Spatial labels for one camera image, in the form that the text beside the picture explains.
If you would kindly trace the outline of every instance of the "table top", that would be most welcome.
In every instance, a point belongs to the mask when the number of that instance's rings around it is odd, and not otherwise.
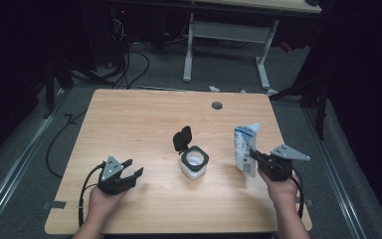
[[[195,0],[195,2],[237,5],[240,7],[255,7],[301,13],[321,12],[319,6],[310,6],[305,0]]]
[[[220,110],[212,108],[220,102]],[[75,233],[78,201],[89,172],[107,160],[133,159],[122,177],[144,167],[107,222],[104,233],[229,233],[277,231],[267,186],[235,166],[234,128],[262,124],[257,149],[283,138],[269,98],[261,94],[97,90],[46,223],[50,234]],[[173,135],[190,125],[192,141],[210,157],[206,172],[189,179],[180,169]],[[97,183],[98,172],[89,184]],[[87,215],[88,189],[85,194]],[[312,226],[307,211],[302,217]]]

